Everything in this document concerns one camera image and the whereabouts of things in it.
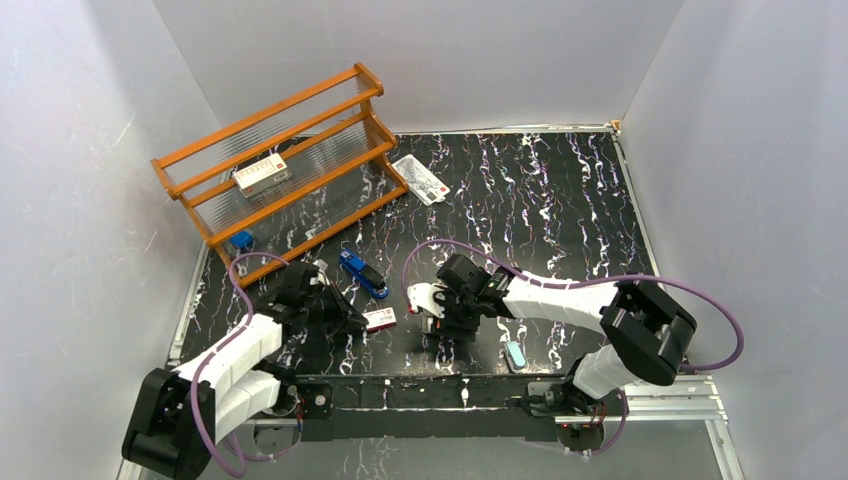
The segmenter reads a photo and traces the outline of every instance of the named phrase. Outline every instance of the cable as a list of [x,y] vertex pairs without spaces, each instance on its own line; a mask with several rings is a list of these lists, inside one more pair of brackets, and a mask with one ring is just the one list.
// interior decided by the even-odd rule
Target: cable
[[453,246],[456,246],[456,247],[464,248],[464,249],[466,249],[470,252],[473,252],[473,253],[476,253],[477,255],[482,256],[483,258],[485,258],[486,260],[489,260],[490,262],[494,263],[495,265],[503,267],[504,269],[506,269],[512,275],[515,275],[516,277],[521,278],[523,280],[527,280],[531,284],[540,286],[542,288],[551,288],[551,289],[557,289],[557,290],[570,290],[570,289],[591,287],[593,285],[600,285],[602,283],[640,280],[640,281],[649,281],[649,282],[656,282],[656,283],[669,285],[669,286],[672,286],[672,287],[675,287],[675,288],[679,288],[680,290],[683,290],[685,292],[689,292],[692,295],[695,295],[697,297],[700,297],[701,299],[705,300],[707,303],[714,306],[719,312],[721,312],[722,315],[724,315],[727,318],[727,321],[730,322],[730,326],[733,327],[733,331],[736,334],[736,348],[733,350],[733,352],[730,354],[730,356],[728,356],[727,358],[725,358],[724,360],[721,360],[719,362],[709,363],[709,364],[706,364],[706,365],[681,365],[681,368],[685,371],[688,371],[688,372],[697,371],[697,370],[718,370],[719,368],[724,368],[724,367],[730,365],[731,363],[735,362],[739,358],[739,356],[742,355],[742,349],[745,347],[745,336],[742,333],[742,327],[739,325],[739,322],[736,320],[736,317],[734,317],[733,314],[730,313],[730,311],[728,311],[727,308],[724,305],[719,303],[719,301],[716,300],[715,298],[713,298],[712,296],[710,296],[710,295],[708,295],[708,294],[706,294],[706,293],[704,293],[700,290],[697,290],[693,287],[690,287],[690,286],[688,286],[688,285],[686,285],[682,282],[678,282],[677,280],[670,280],[670,279],[667,279],[667,278],[656,277],[656,276],[653,276],[653,275],[616,275],[616,276],[613,276],[613,277],[598,278],[598,279],[595,279],[595,280],[586,280],[584,282],[577,282],[577,283],[543,283],[543,282],[536,280],[534,278],[529,278],[527,275],[524,275],[523,273],[518,271],[512,265],[509,265],[505,262],[502,262],[501,260],[498,260],[497,258],[494,258],[491,255],[488,255],[487,253],[483,252],[480,249],[474,248],[471,245],[468,245],[466,243],[457,242],[455,240],[448,240],[446,238],[436,238],[436,239],[433,239],[433,240],[427,240],[425,242],[422,242],[422,243],[418,244],[418,246],[413,248],[412,251],[409,252],[409,255],[406,257],[406,261],[403,263],[403,269],[401,270],[401,289],[403,290],[403,298],[404,298],[404,300],[406,300],[406,304],[410,308],[412,308],[412,306],[409,302],[409,293],[407,291],[406,271],[409,268],[409,264],[411,263],[412,258],[415,256],[416,253],[418,253],[419,250],[421,250],[422,248],[424,248],[428,245],[435,245],[435,244],[448,244],[448,245],[453,245]]
[[303,429],[302,429],[302,425],[301,425],[300,420],[298,420],[297,432],[298,432],[297,441],[295,441],[293,444],[289,445],[288,447],[286,447],[282,451],[279,451],[277,453],[269,453],[267,455],[247,455],[247,454],[245,454],[241,450],[241,446],[238,444],[238,438],[235,435],[231,435],[231,437],[234,440],[235,445],[232,445],[230,443],[229,439],[227,439],[224,442],[224,445],[226,445],[227,449],[230,452],[234,453],[236,456],[240,455],[245,460],[248,460],[250,462],[273,462],[274,460],[282,457],[283,455],[289,453],[290,451],[292,451],[295,448],[297,448],[298,446],[300,446],[300,443],[301,443],[300,439],[303,438]]
[[297,410],[298,405],[300,405],[300,397],[298,397],[297,394],[295,394],[294,395],[294,405],[292,405],[292,408],[288,412],[278,414],[278,413],[274,413],[272,408],[266,408],[265,410],[262,410],[262,413],[264,413],[265,415],[270,415],[272,417],[277,417],[277,418],[288,417],[289,415],[294,413],[295,410]]
[[324,285],[332,285],[333,284],[333,282],[330,281],[330,277],[328,277],[327,274],[324,273],[323,270],[318,269],[318,274],[321,275],[321,278],[324,279]]
[[539,412],[543,415],[556,415],[558,413],[563,413],[562,410],[557,410],[557,409],[554,409],[554,408],[537,407],[537,406],[533,405],[532,403],[527,405],[527,406],[530,408],[530,410],[533,410],[534,412]]
[[627,395],[624,394],[624,390],[617,388],[616,391],[618,391],[618,396],[621,397],[621,422],[619,422],[618,428],[615,430],[612,438],[610,438],[610,441],[594,450],[589,450],[589,455],[597,455],[599,453],[606,452],[615,445],[615,442],[617,442],[618,439],[621,438],[621,434],[624,433],[624,423],[627,421],[627,415],[630,414],[630,404],[627,403]]
[[[244,325],[239,326],[235,331],[232,332],[232,334],[227,336],[224,341],[222,341],[221,344],[218,345],[215,351],[210,352],[209,355],[207,355],[200,362],[200,365],[197,367],[197,370],[194,372],[194,376],[191,379],[191,388],[189,390],[189,401],[191,402],[192,410],[191,413],[194,417],[194,424],[197,427],[197,432],[200,434],[201,440],[203,440],[203,444],[206,446],[206,449],[209,450],[209,453],[212,455],[212,457],[215,458],[215,461],[218,462],[218,465],[220,465],[225,472],[227,472],[228,474],[230,474],[230,476],[234,478],[244,478],[245,474],[247,473],[247,465],[245,465],[244,461],[245,459],[250,460],[251,456],[244,455],[244,452],[242,452],[241,447],[239,446],[238,438],[235,437],[235,432],[233,432],[231,437],[233,438],[233,443],[235,445],[231,448],[231,451],[235,453],[239,459],[239,470],[236,470],[233,466],[227,463],[226,459],[224,459],[224,456],[218,450],[218,447],[215,446],[215,442],[209,435],[209,431],[206,430],[206,426],[203,424],[203,418],[201,418],[200,416],[200,402],[197,398],[197,387],[200,381],[200,374],[203,372],[203,369],[206,368],[207,365],[209,365],[209,362],[212,361],[213,358],[215,358],[215,355],[220,352],[221,349],[229,345],[233,340],[235,340],[239,335],[241,335],[247,329],[247,326],[250,325],[250,322],[253,321],[253,303],[250,301],[250,297],[248,297],[247,292],[245,292],[244,288],[242,288],[242,286],[239,284],[238,274],[236,273],[236,267],[238,263],[247,257],[271,258],[282,263],[283,265],[289,264],[289,262],[286,261],[284,258],[274,255],[272,253],[265,252],[243,253],[233,259],[233,261],[230,263],[229,268],[227,269],[227,272],[230,277],[230,282],[232,282],[233,284],[233,289],[247,304],[247,320],[245,320]],[[268,456],[268,458],[264,458],[264,460],[271,460],[273,458],[279,457],[280,455],[288,452],[290,449],[291,447],[284,450],[283,452],[280,452],[279,454],[270,455]]]
[[601,419],[598,420],[598,425],[603,425],[604,420],[606,420],[607,418],[607,404],[602,403],[602,407],[603,408],[601,408]]

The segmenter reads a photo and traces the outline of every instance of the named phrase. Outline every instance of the small box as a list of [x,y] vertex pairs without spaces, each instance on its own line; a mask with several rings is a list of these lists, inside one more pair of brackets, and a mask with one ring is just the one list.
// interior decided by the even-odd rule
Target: small box
[[436,202],[444,202],[450,193],[450,188],[412,155],[401,158],[392,163],[392,166],[406,180],[409,189],[424,202],[424,205],[430,206]]
[[265,157],[233,173],[241,193],[250,198],[257,193],[291,178],[286,162],[279,153]]
[[366,327],[368,333],[374,333],[377,330],[397,325],[395,310],[393,308],[384,308],[382,310],[363,313],[362,315],[368,320],[368,326]]

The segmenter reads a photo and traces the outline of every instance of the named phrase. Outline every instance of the orange wooden rack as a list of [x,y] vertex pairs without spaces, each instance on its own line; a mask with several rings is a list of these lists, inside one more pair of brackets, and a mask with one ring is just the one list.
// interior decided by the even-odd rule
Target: orange wooden rack
[[[153,169],[168,195],[178,200],[197,227],[206,245],[215,250],[229,266],[232,259],[224,243],[236,233],[250,228],[280,209],[292,205],[316,189],[362,166],[375,162],[395,183],[387,194],[352,214],[332,223],[312,238],[296,245],[281,256],[292,260],[330,236],[406,193],[406,182],[388,161],[386,153],[397,146],[397,139],[380,121],[371,106],[371,98],[383,94],[383,86],[364,65],[329,78],[307,90],[257,112],[215,132],[191,145],[153,159]],[[294,143],[280,155],[291,162],[308,162],[321,158],[323,142],[337,141],[355,135],[364,147],[348,152],[343,159],[322,158],[322,173],[314,178],[294,179],[281,188],[264,194],[255,201],[244,199],[235,180],[229,178],[233,168],[289,142],[307,131],[313,135]],[[238,215],[224,215],[227,202],[241,202]],[[204,209],[204,205],[218,205]],[[271,261],[240,279],[249,285],[281,265]]]

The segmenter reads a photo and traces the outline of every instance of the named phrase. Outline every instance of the white robotic arm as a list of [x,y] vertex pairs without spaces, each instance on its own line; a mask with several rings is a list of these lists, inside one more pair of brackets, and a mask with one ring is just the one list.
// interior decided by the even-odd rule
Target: white robotic arm
[[[221,349],[200,374],[200,382],[208,382],[215,392],[215,443],[260,411],[277,403],[280,380],[274,375],[253,370],[257,363],[282,346],[283,326],[273,318],[257,314],[249,325],[247,315],[236,328],[245,330],[227,348]],[[207,352],[217,351],[221,339]],[[175,372],[191,382],[206,352],[186,362]]]
[[564,392],[545,392],[543,407],[531,399],[539,404],[536,411],[585,411],[636,380],[674,381],[697,324],[655,283],[550,289],[540,285],[564,282],[521,273],[526,278],[503,268],[489,274],[456,254],[436,274],[440,283],[419,283],[407,293],[411,309],[424,313],[425,332],[436,335],[473,340],[486,315],[567,322],[609,337],[610,344],[575,362]]

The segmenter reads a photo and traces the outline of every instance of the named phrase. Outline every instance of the light blue object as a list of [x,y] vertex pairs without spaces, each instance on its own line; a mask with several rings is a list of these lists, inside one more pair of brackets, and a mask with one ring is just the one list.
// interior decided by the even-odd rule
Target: light blue object
[[518,342],[506,342],[504,348],[506,349],[506,360],[509,363],[510,370],[521,370],[527,366],[527,359],[524,358],[524,353],[521,352],[521,346],[518,345]]

